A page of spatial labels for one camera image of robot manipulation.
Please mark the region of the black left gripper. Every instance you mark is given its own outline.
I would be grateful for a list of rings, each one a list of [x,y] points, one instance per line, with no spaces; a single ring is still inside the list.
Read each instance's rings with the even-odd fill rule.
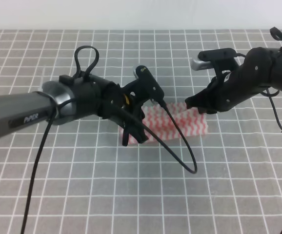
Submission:
[[[142,122],[145,114],[142,110],[143,101],[140,101],[135,95],[127,91],[126,87],[120,87],[119,84],[110,82],[101,88],[101,97],[98,108],[98,116],[102,119],[108,119],[123,128],[122,145],[127,146],[129,135],[131,135],[139,144],[148,140],[145,130],[138,125],[136,121],[131,120],[126,114],[118,111],[124,110],[133,115],[136,120]]]

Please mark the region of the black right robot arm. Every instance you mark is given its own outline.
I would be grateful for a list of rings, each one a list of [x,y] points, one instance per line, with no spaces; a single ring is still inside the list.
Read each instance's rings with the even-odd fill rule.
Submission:
[[[209,62],[215,77],[206,88],[185,100],[186,107],[199,113],[226,112],[272,87],[282,91],[282,50],[256,47],[245,56],[242,65],[232,48],[202,51],[201,61]]]

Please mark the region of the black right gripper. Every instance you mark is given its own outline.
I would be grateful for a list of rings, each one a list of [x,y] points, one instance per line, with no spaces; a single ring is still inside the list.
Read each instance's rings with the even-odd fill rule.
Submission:
[[[232,109],[269,88],[271,65],[268,56],[247,56],[236,70],[224,71],[212,80],[205,94],[186,98],[186,108],[198,108],[200,114],[208,115]]]

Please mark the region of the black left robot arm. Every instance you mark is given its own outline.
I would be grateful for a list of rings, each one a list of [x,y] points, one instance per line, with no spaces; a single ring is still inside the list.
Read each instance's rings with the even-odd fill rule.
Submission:
[[[62,125],[97,115],[124,129],[124,146],[130,136],[138,143],[147,141],[145,130],[134,126],[118,108],[139,121],[144,118],[140,103],[125,87],[96,75],[77,79],[63,75],[44,83],[41,91],[0,96],[0,138],[41,121],[53,119],[53,125]]]

